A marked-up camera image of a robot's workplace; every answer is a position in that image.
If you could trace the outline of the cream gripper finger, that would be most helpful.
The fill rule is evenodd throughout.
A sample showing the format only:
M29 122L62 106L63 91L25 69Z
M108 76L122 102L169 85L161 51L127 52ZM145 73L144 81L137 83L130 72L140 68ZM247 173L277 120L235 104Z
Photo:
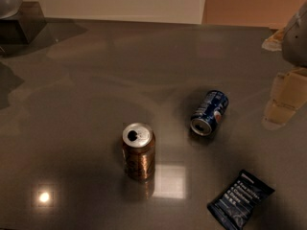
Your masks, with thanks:
M262 43L262 48L271 52L281 51L284 32L284 28L274 32L270 37L264 40Z
M295 67L274 78L262 124L268 130L285 126L307 103L307 68Z

